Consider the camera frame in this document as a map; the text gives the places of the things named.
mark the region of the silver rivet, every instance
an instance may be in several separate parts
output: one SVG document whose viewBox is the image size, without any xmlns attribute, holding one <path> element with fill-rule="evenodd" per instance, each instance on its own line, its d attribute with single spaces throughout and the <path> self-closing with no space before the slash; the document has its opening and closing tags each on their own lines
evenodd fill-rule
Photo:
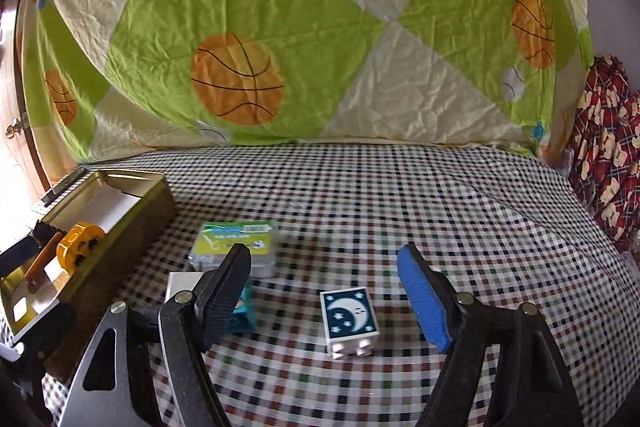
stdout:
<svg viewBox="0 0 640 427">
<path fill-rule="evenodd" d="M 114 302 L 109 309 L 111 313 L 122 313 L 127 309 L 127 303 L 122 301 Z"/>
<path fill-rule="evenodd" d="M 193 299 L 193 292 L 182 290 L 175 294 L 174 299 L 178 304 L 187 304 L 187 302 L 191 302 L 191 299 Z"/>
<path fill-rule="evenodd" d="M 525 302 L 522 305 L 522 311 L 524 311 L 525 315 L 535 315 L 538 313 L 538 307 L 530 302 Z"/>
<path fill-rule="evenodd" d="M 469 292 L 458 292 L 456 293 L 456 302 L 463 306 L 469 306 L 469 304 L 473 304 L 474 296 Z"/>
</svg>

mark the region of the white block with moon print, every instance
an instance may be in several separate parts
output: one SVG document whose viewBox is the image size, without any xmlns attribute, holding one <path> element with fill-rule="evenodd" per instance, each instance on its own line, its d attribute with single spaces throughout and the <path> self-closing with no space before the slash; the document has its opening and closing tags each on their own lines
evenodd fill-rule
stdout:
<svg viewBox="0 0 640 427">
<path fill-rule="evenodd" d="M 335 360 L 370 355 L 380 336 L 365 287 L 320 292 L 326 350 Z"/>
</svg>

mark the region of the orange tape dispenser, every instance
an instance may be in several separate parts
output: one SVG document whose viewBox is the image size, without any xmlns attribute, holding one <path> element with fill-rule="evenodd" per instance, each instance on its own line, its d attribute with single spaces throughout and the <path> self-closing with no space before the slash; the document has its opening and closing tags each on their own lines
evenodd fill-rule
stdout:
<svg viewBox="0 0 640 427">
<path fill-rule="evenodd" d="M 104 230 L 91 223 L 78 223 L 69 230 L 56 248 L 56 257 L 60 267 L 73 275 L 91 254 L 91 250 L 105 236 Z"/>
</svg>

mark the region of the crescent moon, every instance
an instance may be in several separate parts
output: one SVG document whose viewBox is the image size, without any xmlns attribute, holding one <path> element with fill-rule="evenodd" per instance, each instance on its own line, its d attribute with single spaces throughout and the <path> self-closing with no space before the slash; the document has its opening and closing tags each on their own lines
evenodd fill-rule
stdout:
<svg viewBox="0 0 640 427">
<path fill-rule="evenodd" d="M 369 312 L 362 305 L 360 301 L 351 298 L 342 298 L 332 302 L 326 307 L 327 311 L 335 310 L 336 308 L 342 308 L 350 312 L 353 315 L 353 328 L 351 331 L 358 331 L 364 327 L 369 320 Z"/>
</svg>

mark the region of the checkered tablecloth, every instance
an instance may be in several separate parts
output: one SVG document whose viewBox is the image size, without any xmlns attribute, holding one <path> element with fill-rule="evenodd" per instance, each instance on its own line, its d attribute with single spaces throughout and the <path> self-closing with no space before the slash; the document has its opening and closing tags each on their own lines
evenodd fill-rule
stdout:
<svg viewBox="0 0 640 427">
<path fill-rule="evenodd" d="M 235 426 L 411 426 L 444 357 L 420 335 L 396 273 L 414 241 L 460 291 L 515 308 L 536 302 L 570 369 L 588 427 L 613 415 L 640 374 L 640 285 L 559 174 L 488 148 L 290 145 L 149 153 L 97 168 L 165 172 L 178 213 L 123 285 L 160 302 L 204 221 L 274 219 L 277 276 L 255 281 L 258 333 L 204 357 Z M 371 357 L 325 352 L 319 292 L 369 289 L 382 336 Z M 470 425 L 482 423 L 489 349 Z M 162 418 L 179 425 L 159 346 Z M 46 380 L 59 418 L 66 388 Z"/>
</svg>

